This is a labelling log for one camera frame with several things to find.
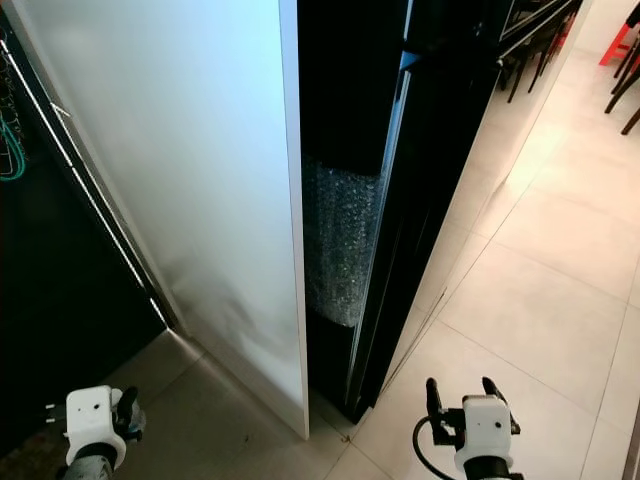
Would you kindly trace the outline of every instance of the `white cabinet door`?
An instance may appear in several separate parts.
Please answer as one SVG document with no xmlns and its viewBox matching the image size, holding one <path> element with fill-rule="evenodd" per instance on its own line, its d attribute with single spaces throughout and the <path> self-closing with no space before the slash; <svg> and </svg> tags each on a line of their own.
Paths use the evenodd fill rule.
<svg viewBox="0 0 640 480">
<path fill-rule="evenodd" d="M 184 328 L 306 437 L 296 1 L 3 8 Z"/>
</svg>

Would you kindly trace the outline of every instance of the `tile floor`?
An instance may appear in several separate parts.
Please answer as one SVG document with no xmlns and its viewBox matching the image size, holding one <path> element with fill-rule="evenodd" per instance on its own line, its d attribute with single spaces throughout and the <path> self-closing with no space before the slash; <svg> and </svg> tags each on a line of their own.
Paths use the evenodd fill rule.
<svg viewBox="0 0 640 480">
<path fill-rule="evenodd" d="M 443 403 L 458 405 L 483 375 L 522 426 L 512 454 L 528 480 L 620 478 L 640 398 L 640 127 L 618 132 L 640 92 L 605 116 L 611 74 L 572 53 L 530 158 L 476 223 L 453 293 L 360 425 L 312 393 L 302 442 L 167 332 L 113 377 L 140 385 L 148 415 L 119 479 L 433 478 L 410 445 L 424 381 L 436 377 Z M 461 477 L 451 450 L 431 447 L 427 432 L 422 444 Z"/>
</svg>

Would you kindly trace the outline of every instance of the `chair leg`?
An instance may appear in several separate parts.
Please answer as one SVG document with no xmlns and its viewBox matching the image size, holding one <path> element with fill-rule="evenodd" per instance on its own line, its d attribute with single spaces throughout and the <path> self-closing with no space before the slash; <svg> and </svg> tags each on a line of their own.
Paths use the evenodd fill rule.
<svg viewBox="0 0 640 480">
<path fill-rule="evenodd" d="M 559 40 L 557 42 L 554 42 L 554 44 L 551 46 L 551 50 L 547 54 L 547 58 L 544 61 L 544 65 L 542 65 L 542 70 L 540 70 L 540 76 L 544 74 L 544 69 L 547 68 L 547 65 L 549 64 L 553 56 L 556 54 L 556 50 L 558 50 L 558 47 L 560 46 L 561 45 Z"/>
<path fill-rule="evenodd" d="M 538 81 L 538 77 L 542 74 L 542 67 L 544 66 L 547 60 L 547 52 L 548 50 L 544 52 L 540 52 L 540 60 L 538 61 L 538 67 L 536 68 L 536 73 L 533 76 L 533 81 L 531 82 L 531 85 L 529 86 L 529 90 L 527 91 L 527 93 L 531 93 L 531 90 L 533 90 L 534 85 Z"/>
<path fill-rule="evenodd" d="M 620 76 L 620 73 L 622 73 L 622 69 L 627 65 L 627 62 L 631 58 L 631 55 L 633 55 L 633 52 L 634 52 L 634 50 L 636 49 L 637 46 L 638 46 L 638 40 L 636 39 L 636 41 L 633 43 L 633 47 L 631 47 L 627 51 L 627 53 L 625 54 L 624 58 L 622 59 L 622 63 L 620 63 L 620 66 L 616 70 L 616 73 L 613 74 L 613 78 L 618 78 Z"/>
<path fill-rule="evenodd" d="M 611 90 L 612 94 L 615 95 L 618 92 L 618 90 L 620 90 L 620 87 L 622 87 L 625 80 L 627 79 L 627 76 L 633 70 L 633 67 L 638 61 L 639 57 L 640 57 L 640 45 L 637 45 L 636 48 L 633 50 L 633 52 L 631 52 L 627 66 L 625 67 L 624 72 L 622 73 L 622 76 L 618 79 L 618 83 L 616 83 L 616 86 L 613 87 L 613 90 Z"/>
<path fill-rule="evenodd" d="M 613 110 L 613 107 L 616 106 L 616 103 L 618 103 L 618 100 L 620 100 L 620 97 L 622 97 L 622 95 L 624 95 L 624 93 L 629 90 L 629 87 L 631 87 L 631 85 L 633 85 L 635 83 L 636 80 L 638 80 L 638 78 L 640 78 L 640 68 L 636 69 L 635 72 L 633 72 L 631 74 L 631 76 L 629 77 L 629 80 L 627 80 L 615 93 L 615 95 L 613 96 L 613 98 L 611 99 L 611 101 L 609 102 L 609 105 L 607 105 L 607 108 L 605 109 L 604 113 L 611 113 L 611 110 Z"/>
<path fill-rule="evenodd" d="M 633 117 L 629 120 L 629 122 L 622 129 L 622 135 L 628 135 L 631 129 L 634 127 L 636 123 L 640 120 L 640 108 L 636 113 L 633 114 Z"/>
<path fill-rule="evenodd" d="M 511 94 L 509 95 L 509 100 L 507 100 L 507 103 L 511 103 L 511 100 L 513 100 L 513 96 L 516 94 L 516 90 L 518 89 L 518 84 L 520 83 L 520 79 L 522 78 L 522 73 L 524 72 L 524 67 L 527 64 L 527 58 L 528 58 L 528 55 L 527 56 L 523 55 L 522 58 L 520 59 L 520 65 L 518 65 L 518 73 L 516 74 L 516 81 L 513 82 L 513 87 L 511 88 Z"/>
<path fill-rule="evenodd" d="M 507 89 L 507 72 L 504 68 L 500 69 L 498 83 L 500 84 L 500 90 L 504 92 Z"/>
</svg>

